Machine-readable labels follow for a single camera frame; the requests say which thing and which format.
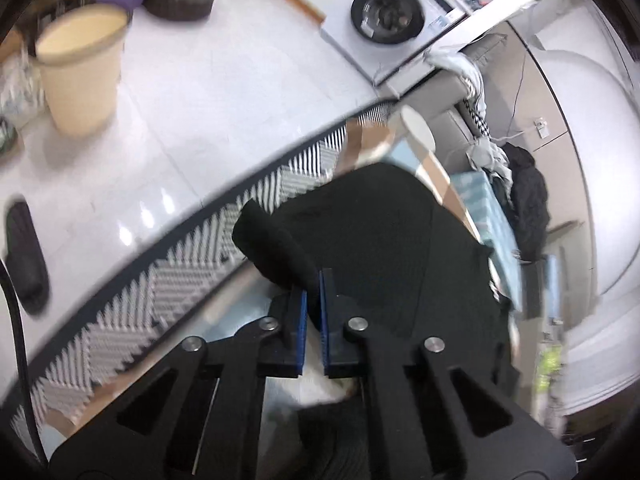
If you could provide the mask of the white washing machine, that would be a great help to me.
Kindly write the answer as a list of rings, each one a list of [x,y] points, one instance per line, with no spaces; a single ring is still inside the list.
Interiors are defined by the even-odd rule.
[[[333,0],[320,34],[377,87],[471,14],[463,0]]]

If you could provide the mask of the black knit sweater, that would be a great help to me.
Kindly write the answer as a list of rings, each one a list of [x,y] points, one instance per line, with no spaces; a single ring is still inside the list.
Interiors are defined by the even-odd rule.
[[[490,251],[417,178],[363,167],[273,212],[248,202],[233,243],[270,282],[301,289],[321,332],[320,272],[352,298],[370,471],[383,479],[491,479],[480,447],[510,414],[510,304]]]

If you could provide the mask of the black jacket on sofa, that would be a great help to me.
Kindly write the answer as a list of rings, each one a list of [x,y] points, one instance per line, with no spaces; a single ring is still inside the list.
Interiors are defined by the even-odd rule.
[[[537,261],[546,244],[550,222],[546,180],[537,168],[534,156],[525,148],[506,143],[502,150],[512,174],[508,219],[521,259]]]

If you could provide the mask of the teal plaid small table cloth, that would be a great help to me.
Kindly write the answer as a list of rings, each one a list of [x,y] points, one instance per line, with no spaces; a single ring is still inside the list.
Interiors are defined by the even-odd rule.
[[[484,172],[454,174],[451,183],[469,211],[482,243],[492,249],[494,264],[503,290],[518,312],[523,311],[523,280],[518,245],[488,177]]]

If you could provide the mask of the light clothes pile on sofa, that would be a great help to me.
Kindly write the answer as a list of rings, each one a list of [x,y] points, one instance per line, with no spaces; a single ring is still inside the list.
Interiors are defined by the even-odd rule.
[[[466,149],[466,158],[471,167],[474,170],[486,170],[505,184],[512,184],[508,156],[491,139],[486,122],[485,85],[480,68],[464,53],[451,50],[429,50],[423,55],[423,59],[434,68],[457,75],[465,85],[466,97],[463,104],[477,130],[475,140]]]

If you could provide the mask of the white round stool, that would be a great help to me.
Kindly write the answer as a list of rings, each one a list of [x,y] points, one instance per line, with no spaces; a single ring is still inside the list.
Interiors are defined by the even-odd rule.
[[[409,105],[403,105],[390,115],[388,125],[397,140],[406,141],[416,153],[436,151],[435,138],[422,115]]]

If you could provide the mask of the cream waste bin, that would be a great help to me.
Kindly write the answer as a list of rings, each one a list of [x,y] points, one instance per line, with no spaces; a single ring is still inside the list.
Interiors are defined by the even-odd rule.
[[[36,41],[35,64],[60,133],[88,136],[113,118],[130,23],[121,6],[93,3],[62,15]]]

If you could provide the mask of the grey sofa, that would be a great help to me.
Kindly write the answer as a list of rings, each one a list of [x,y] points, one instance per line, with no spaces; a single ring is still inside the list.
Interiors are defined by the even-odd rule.
[[[488,66],[505,48],[506,36],[491,32],[460,52],[477,64],[485,84]],[[477,130],[464,107],[465,97],[465,85],[457,75],[435,68],[426,81],[400,99],[394,110],[409,105],[419,112],[432,130],[436,151],[416,153],[406,141],[399,140],[394,154],[411,166],[420,165],[426,156],[433,155],[448,174],[474,170],[466,158],[466,149],[475,140]]]

